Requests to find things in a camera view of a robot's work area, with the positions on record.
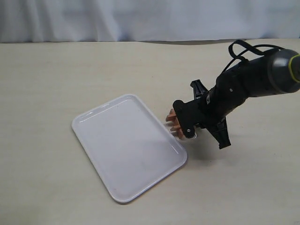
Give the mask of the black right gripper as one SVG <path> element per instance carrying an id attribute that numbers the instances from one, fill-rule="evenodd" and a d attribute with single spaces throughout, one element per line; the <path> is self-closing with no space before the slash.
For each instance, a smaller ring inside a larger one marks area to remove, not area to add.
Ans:
<path id="1" fill-rule="evenodd" d="M 176 112 L 182 136 L 191 139 L 196 136 L 196 128 L 202 128 L 218 142 L 219 149 L 231 146 L 226 116 L 245 102 L 245 92 L 238 82 L 217 81 L 208 90 L 200 80 L 194 80 L 194 99 L 189 102 L 175 100 Z"/>

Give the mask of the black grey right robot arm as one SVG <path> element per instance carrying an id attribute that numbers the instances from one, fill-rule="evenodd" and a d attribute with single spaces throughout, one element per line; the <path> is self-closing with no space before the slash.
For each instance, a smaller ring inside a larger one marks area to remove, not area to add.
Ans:
<path id="1" fill-rule="evenodd" d="M 222 72 L 216 84 L 206 89 L 200 80 L 191 82 L 194 100 L 176 100 L 177 120 L 172 131 L 179 137 L 196 137 L 195 128 L 209 131 L 219 148 L 231 145 L 226 116 L 248 98 L 295 93 L 300 89 L 300 55 L 289 49 L 275 51 L 254 60 L 241 61 Z"/>

